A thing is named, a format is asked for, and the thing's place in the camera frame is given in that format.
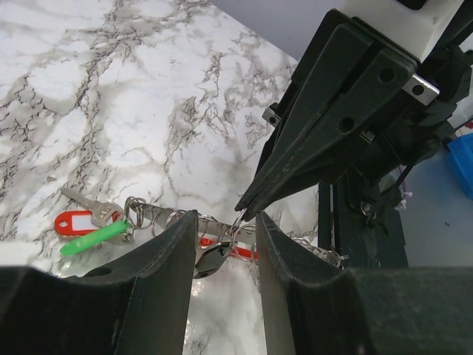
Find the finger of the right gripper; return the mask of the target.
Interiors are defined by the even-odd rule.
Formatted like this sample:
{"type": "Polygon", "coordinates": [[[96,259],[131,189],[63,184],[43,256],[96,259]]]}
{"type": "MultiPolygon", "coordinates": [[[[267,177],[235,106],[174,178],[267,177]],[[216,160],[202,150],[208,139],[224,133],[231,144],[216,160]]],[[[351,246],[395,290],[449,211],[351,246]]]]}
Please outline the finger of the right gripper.
{"type": "Polygon", "coordinates": [[[347,55],[324,48],[297,92],[271,151],[245,193],[245,216],[345,170],[360,154],[374,114],[414,74],[414,62],[391,49],[347,55]]]}
{"type": "Polygon", "coordinates": [[[335,164],[335,148],[353,131],[351,114],[335,108],[361,76],[373,41],[351,24],[318,29],[280,102],[280,118],[265,143],[256,173],[236,205],[257,213],[284,197],[316,185],[335,164]]]}

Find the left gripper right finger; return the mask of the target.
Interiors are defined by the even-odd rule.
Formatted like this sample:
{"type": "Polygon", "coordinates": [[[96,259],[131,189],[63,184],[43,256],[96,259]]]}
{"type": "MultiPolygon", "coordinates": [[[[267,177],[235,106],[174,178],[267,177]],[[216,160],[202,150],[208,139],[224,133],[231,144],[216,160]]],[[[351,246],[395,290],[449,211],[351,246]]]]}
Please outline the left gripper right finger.
{"type": "Polygon", "coordinates": [[[470,354],[470,268],[346,268],[256,216],[269,354],[470,354]]]}

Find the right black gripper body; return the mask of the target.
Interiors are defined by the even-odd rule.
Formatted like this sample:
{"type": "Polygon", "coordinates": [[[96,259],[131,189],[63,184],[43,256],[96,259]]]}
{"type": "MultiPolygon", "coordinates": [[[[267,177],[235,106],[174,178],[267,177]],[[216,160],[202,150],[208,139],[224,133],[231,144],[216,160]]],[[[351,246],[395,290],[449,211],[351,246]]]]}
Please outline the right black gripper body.
{"type": "Polygon", "coordinates": [[[420,62],[359,18],[330,10],[318,29],[331,30],[351,24],[373,41],[374,53],[391,49],[416,65],[414,74],[370,119],[361,132],[365,145],[345,169],[334,169],[326,183],[337,181],[348,169],[369,180],[380,180],[398,165],[418,163],[432,156],[453,129],[450,118],[469,94],[472,51],[461,43],[472,34],[472,9],[460,7],[439,41],[420,62]]]}

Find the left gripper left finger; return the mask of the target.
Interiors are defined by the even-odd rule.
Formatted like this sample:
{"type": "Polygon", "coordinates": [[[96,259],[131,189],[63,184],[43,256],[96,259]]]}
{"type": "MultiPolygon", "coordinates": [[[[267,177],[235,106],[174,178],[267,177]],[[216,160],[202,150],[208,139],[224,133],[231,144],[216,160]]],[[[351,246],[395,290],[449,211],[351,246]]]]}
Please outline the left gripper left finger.
{"type": "Polygon", "coordinates": [[[181,354],[198,217],[82,277],[1,269],[3,354],[181,354]]]}

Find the metal key organizer red handle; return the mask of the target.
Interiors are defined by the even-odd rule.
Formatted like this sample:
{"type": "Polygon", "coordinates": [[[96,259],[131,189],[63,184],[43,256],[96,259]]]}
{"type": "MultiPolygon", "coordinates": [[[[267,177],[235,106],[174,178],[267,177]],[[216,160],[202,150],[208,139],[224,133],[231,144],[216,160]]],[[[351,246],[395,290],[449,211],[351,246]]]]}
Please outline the metal key organizer red handle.
{"type": "Polygon", "coordinates": [[[143,228],[144,221],[149,220],[149,229],[160,227],[163,234],[156,234],[153,241],[110,264],[112,278],[117,282],[131,283],[170,271],[193,277],[200,256],[221,242],[231,244],[228,257],[258,264],[265,284],[311,288],[344,275],[337,253],[312,246],[301,238],[288,237],[265,213],[258,214],[254,224],[244,224],[238,217],[228,225],[210,215],[166,209],[128,197],[124,215],[131,212],[136,214],[129,221],[133,229],[143,228]]]}

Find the key red tag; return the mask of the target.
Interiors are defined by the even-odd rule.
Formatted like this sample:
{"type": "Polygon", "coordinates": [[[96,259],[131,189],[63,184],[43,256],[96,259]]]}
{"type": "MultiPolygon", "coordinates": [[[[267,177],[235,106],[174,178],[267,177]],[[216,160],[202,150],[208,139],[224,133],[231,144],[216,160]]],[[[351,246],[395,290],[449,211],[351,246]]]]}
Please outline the key red tag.
{"type": "Polygon", "coordinates": [[[124,210],[116,203],[90,200],[67,187],[61,189],[61,194],[83,208],[62,212],[56,217],[54,229],[63,239],[84,236],[125,217],[124,210]]]}

